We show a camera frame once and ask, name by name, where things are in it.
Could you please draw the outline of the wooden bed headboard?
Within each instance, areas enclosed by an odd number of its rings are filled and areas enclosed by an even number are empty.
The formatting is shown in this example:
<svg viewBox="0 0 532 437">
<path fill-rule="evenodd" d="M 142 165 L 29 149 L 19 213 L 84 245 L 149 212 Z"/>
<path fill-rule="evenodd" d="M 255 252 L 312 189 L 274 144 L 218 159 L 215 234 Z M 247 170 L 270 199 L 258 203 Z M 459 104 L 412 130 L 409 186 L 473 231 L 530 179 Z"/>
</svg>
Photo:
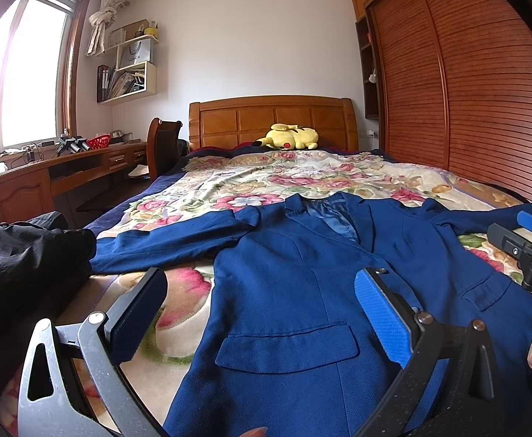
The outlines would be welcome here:
<svg viewBox="0 0 532 437">
<path fill-rule="evenodd" d="M 275 123 L 317 131 L 318 146 L 359 149 L 354 106 L 349 98 L 305 95 L 254 96 L 195 102 L 189 108 L 189 139 L 195 149 L 234 149 L 263 136 Z"/>
</svg>

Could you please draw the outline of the black gadget on desk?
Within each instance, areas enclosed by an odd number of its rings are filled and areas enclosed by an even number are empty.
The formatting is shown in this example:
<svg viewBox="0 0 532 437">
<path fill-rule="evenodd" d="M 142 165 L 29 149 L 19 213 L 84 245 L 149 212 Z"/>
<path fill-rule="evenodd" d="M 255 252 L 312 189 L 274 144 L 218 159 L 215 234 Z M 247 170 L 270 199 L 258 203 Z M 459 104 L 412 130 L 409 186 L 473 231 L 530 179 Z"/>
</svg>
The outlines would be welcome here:
<svg viewBox="0 0 532 437">
<path fill-rule="evenodd" d="M 62 136 L 61 138 L 59 138 L 59 147 L 58 150 L 56 150 L 55 152 L 55 156 L 59 157 L 63 152 L 77 154 L 90 150 L 91 148 L 85 138 Z"/>
</svg>

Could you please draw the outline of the yellow Pikachu plush toy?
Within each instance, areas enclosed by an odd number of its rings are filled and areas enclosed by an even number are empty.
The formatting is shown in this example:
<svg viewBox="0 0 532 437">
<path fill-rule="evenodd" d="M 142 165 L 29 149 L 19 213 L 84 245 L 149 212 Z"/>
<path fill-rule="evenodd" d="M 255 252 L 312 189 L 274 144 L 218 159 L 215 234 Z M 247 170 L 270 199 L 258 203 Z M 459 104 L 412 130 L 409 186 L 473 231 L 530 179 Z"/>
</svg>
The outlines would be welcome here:
<svg viewBox="0 0 532 437">
<path fill-rule="evenodd" d="M 318 145 L 318 133 L 310 127 L 275 123 L 268 133 L 252 143 L 252 146 L 278 150 L 314 150 Z"/>
</svg>

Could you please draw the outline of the window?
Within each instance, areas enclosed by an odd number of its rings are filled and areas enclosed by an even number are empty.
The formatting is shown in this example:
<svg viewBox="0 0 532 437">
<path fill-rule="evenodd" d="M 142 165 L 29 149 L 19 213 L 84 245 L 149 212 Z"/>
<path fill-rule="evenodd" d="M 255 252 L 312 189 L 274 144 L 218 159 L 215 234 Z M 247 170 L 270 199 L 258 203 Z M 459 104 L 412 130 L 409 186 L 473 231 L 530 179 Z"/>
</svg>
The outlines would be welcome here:
<svg viewBox="0 0 532 437">
<path fill-rule="evenodd" d="M 72 26 L 84 0 L 14 0 L 0 16 L 0 152 L 63 131 Z"/>
</svg>

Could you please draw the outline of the white wall shelf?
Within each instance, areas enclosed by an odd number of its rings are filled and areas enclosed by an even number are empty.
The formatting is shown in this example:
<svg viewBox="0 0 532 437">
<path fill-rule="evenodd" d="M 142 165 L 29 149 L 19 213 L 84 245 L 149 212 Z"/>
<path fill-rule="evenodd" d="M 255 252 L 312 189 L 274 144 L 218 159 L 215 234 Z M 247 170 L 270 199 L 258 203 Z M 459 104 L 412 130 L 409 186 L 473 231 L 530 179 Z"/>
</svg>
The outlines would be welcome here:
<svg viewBox="0 0 532 437">
<path fill-rule="evenodd" d="M 157 35 L 157 22 L 142 19 L 114 29 L 107 36 L 104 54 L 114 59 L 98 66 L 98 104 L 116 105 L 156 94 Z"/>
</svg>

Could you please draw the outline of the blue suit jacket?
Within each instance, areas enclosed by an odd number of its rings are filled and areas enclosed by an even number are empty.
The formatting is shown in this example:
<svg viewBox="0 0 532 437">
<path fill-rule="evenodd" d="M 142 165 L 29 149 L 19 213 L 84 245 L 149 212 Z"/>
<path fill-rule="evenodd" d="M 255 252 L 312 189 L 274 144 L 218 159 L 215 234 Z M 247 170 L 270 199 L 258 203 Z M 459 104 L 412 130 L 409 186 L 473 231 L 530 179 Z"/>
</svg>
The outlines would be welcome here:
<svg viewBox="0 0 532 437">
<path fill-rule="evenodd" d="M 532 294 L 467 251 L 460 236 L 517 226 L 517 207 L 407 207 L 338 192 L 211 212 L 103 238 L 98 274 L 214 261 L 211 313 L 164 429 L 172 436 L 350 436 L 395 380 L 355 294 L 364 268 L 444 324 L 480 319 L 500 372 L 505 421 L 531 405 Z"/>
</svg>

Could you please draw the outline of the red basket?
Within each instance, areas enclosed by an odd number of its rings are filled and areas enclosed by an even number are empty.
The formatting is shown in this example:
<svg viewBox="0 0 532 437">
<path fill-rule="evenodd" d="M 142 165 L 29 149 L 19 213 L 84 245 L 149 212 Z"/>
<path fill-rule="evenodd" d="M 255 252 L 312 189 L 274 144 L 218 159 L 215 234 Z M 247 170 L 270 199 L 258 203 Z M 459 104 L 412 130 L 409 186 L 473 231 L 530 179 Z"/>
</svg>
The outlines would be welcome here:
<svg viewBox="0 0 532 437">
<path fill-rule="evenodd" d="M 99 134 L 86 141 L 91 150 L 105 149 L 110 145 L 111 135 L 109 133 Z"/>
</svg>

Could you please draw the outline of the tied beige curtain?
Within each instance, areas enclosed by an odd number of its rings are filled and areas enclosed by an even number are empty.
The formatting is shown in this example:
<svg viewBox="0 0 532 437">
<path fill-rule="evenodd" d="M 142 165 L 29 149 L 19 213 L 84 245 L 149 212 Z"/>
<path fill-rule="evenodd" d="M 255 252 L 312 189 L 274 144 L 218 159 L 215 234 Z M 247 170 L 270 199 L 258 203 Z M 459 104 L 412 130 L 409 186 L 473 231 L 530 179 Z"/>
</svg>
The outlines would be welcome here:
<svg viewBox="0 0 532 437">
<path fill-rule="evenodd" d="M 116 21 L 119 10 L 129 4 L 128 0 L 100 1 L 99 10 L 88 18 L 92 31 L 86 50 L 87 56 L 94 56 L 105 50 L 106 30 Z"/>
</svg>

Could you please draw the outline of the black garment pile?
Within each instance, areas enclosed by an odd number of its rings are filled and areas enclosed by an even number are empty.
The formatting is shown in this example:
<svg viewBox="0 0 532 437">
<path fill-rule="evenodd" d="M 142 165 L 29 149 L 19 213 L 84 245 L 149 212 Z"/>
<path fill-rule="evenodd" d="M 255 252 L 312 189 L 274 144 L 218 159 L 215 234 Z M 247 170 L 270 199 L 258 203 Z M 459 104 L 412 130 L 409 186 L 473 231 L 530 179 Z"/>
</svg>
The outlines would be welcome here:
<svg viewBox="0 0 532 437">
<path fill-rule="evenodd" d="M 95 252 L 94 233 L 56 211 L 0 223 L 0 395 L 38 320 L 57 319 L 90 278 Z"/>
</svg>

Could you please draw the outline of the wooden desk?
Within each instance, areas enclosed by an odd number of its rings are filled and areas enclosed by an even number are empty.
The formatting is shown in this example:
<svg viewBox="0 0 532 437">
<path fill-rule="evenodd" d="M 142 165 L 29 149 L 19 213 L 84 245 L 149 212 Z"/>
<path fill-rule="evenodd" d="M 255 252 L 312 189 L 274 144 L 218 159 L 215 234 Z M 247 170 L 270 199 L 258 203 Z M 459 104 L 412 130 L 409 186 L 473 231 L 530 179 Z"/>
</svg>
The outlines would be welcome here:
<svg viewBox="0 0 532 437">
<path fill-rule="evenodd" d="M 130 142 L 37 161 L 0 174 L 0 222 L 50 212 L 55 209 L 57 196 L 145 160 L 146 144 Z"/>
</svg>

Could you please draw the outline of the wooden louvered wardrobe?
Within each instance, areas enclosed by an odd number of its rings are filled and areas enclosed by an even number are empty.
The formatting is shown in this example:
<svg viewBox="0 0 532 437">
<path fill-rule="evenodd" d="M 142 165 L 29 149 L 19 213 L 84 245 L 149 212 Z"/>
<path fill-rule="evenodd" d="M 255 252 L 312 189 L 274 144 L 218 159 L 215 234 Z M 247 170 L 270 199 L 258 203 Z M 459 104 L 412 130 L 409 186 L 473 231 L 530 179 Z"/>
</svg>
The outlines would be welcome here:
<svg viewBox="0 0 532 437">
<path fill-rule="evenodd" d="M 352 1 L 384 152 L 532 200 L 532 32 L 510 3 Z"/>
</svg>

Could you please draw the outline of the wooden desk chair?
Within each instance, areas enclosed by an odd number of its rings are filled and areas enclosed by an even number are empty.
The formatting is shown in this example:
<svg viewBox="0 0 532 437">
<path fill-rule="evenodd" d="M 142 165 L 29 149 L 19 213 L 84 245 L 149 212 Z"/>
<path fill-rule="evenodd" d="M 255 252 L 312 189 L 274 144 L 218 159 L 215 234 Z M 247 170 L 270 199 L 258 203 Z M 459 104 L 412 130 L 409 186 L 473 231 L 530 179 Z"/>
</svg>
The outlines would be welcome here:
<svg viewBox="0 0 532 437">
<path fill-rule="evenodd" d="M 155 117 L 148 128 L 146 160 L 151 181 L 169 172 L 177 162 L 189 154 L 190 144 L 181 139 L 181 121 L 163 121 Z"/>
</svg>

